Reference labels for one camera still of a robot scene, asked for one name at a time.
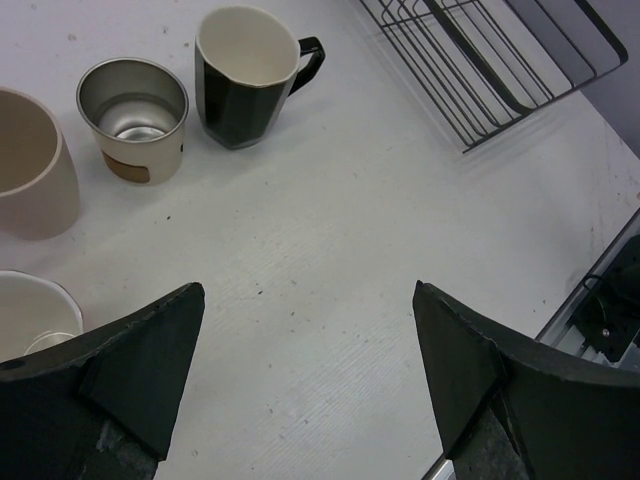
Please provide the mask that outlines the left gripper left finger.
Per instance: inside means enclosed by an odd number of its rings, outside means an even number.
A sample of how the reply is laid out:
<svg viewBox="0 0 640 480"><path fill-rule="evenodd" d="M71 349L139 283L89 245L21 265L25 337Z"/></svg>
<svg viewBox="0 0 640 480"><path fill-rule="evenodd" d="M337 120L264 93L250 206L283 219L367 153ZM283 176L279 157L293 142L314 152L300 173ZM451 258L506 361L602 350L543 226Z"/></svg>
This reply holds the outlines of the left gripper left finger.
<svg viewBox="0 0 640 480"><path fill-rule="evenodd" d="M151 479L167 458L205 310L192 282L1 365L4 479Z"/></svg>

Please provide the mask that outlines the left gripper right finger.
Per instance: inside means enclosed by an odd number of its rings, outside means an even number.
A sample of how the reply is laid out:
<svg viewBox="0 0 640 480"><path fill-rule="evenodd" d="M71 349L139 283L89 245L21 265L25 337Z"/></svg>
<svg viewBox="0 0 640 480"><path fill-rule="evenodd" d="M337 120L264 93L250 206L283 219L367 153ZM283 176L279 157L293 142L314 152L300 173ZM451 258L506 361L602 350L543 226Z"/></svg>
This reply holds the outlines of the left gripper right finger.
<svg viewBox="0 0 640 480"><path fill-rule="evenodd" d="M639 376L551 348L417 282L416 330L458 479L636 479Z"/></svg>

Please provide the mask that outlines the pink ceramic mug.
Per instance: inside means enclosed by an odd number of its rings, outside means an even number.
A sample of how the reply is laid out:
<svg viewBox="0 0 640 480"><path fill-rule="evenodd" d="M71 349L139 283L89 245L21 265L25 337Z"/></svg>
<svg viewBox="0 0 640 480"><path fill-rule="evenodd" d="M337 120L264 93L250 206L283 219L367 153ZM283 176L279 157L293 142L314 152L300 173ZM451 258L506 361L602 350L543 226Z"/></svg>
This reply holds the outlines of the pink ceramic mug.
<svg viewBox="0 0 640 480"><path fill-rule="evenodd" d="M1 361L29 355L83 333L83 314L56 282L1 271Z"/></svg>

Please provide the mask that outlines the beige plastic cup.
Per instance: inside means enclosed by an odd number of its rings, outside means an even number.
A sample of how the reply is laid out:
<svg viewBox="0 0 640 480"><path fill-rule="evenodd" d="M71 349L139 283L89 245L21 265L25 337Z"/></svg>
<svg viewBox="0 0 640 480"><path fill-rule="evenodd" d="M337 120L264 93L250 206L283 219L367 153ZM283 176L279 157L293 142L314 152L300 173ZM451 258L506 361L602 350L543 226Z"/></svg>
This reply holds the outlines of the beige plastic cup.
<svg viewBox="0 0 640 480"><path fill-rule="evenodd" d="M76 170L58 120L35 98L1 89L1 229L28 240L68 230L80 213Z"/></svg>

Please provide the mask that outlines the metal cup with cream label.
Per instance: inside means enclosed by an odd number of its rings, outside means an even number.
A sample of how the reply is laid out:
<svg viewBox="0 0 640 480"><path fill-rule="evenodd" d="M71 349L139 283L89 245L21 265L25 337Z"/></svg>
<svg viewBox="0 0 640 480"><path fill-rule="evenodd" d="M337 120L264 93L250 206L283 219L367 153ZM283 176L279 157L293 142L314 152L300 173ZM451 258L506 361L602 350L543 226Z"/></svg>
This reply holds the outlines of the metal cup with cream label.
<svg viewBox="0 0 640 480"><path fill-rule="evenodd" d="M157 185L180 168L189 98L165 67L131 57L105 60L80 79L76 104L119 178Z"/></svg>

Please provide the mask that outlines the black mug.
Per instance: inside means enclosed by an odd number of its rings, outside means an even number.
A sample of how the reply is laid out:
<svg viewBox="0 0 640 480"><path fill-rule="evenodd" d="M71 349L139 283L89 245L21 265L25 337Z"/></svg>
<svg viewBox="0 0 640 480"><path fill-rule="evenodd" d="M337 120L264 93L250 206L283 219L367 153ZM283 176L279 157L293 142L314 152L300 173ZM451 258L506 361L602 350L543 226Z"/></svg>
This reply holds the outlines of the black mug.
<svg viewBox="0 0 640 480"><path fill-rule="evenodd" d="M211 11L195 38L196 107L204 130L230 150L259 143L286 99L314 79L325 58L318 38L296 39L264 10Z"/></svg>

